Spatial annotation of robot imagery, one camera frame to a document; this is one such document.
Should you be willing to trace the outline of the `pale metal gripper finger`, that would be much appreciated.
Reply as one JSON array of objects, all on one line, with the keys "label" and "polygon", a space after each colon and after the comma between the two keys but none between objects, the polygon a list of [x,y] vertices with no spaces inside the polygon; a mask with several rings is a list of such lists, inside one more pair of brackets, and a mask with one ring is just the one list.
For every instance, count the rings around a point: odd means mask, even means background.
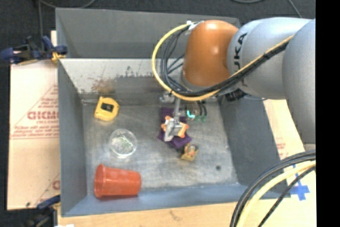
[{"label": "pale metal gripper finger", "polygon": [[185,123],[176,122],[174,125],[173,135],[176,137],[184,137],[185,136]]},{"label": "pale metal gripper finger", "polygon": [[173,138],[173,129],[174,129],[174,120],[173,119],[167,119],[164,124],[164,141],[168,142],[171,141]]}]

